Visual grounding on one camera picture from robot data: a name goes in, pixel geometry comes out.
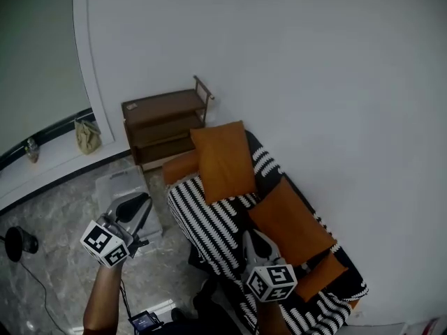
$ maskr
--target shoe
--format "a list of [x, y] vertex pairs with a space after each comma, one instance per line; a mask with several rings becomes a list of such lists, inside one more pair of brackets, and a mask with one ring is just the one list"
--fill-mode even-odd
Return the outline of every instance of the shoe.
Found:
[[209, 278], [202, 283], [200, 292], [193, 298], [194, 308], [197, 309], [198, 304], [203, 301], [211, 300], [212, 295], [217, 289], [217, 282], [213, 278]]
[[183, 311], [181, 311], [178, 308], [174, 308], [173, 310], [170, 311], [170, 316], [173, 319], [173, 321], [182, 321], [182, 320], [186, 320], [186, 316], [183, 313]]

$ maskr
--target person's left arm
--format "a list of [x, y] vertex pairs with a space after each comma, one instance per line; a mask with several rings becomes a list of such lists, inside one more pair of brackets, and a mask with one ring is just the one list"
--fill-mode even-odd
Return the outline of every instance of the person's left arm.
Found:
[[118, 328], [119, 286], [124, 262], [99, 267], [84, 312], [85, 334], [115, 335]]

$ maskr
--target sofa armrest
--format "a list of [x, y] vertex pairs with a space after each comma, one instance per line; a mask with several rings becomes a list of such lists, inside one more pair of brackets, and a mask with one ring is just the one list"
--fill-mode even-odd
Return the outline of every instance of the sofa armrest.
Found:
[[163, 164], [165, 185], [172, 185], [195, 172], [198, 172], [198, 155], [196, 150], [182, 154]]

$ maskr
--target white marker cube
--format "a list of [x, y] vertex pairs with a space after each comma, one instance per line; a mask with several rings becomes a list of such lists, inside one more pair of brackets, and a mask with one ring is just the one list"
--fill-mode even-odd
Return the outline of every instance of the white marker cube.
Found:
[[260, 302], [287, 298], [298, 284], [291, 265], [254, 267], [247, 285]]
[[129, 255], [124, 240], [91, 221], [81, 238], [81, 244], [107, 268], [112, 268]]

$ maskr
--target device screen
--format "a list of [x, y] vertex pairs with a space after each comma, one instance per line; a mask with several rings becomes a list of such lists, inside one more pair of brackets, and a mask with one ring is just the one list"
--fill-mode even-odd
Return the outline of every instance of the device screen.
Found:
[[143, 313], [138, 317], [132, 319], [132, 325], [138, 332], [143, 332], [148, 327], [154, 325], [155, 322], [150, 318], [148, 313]]

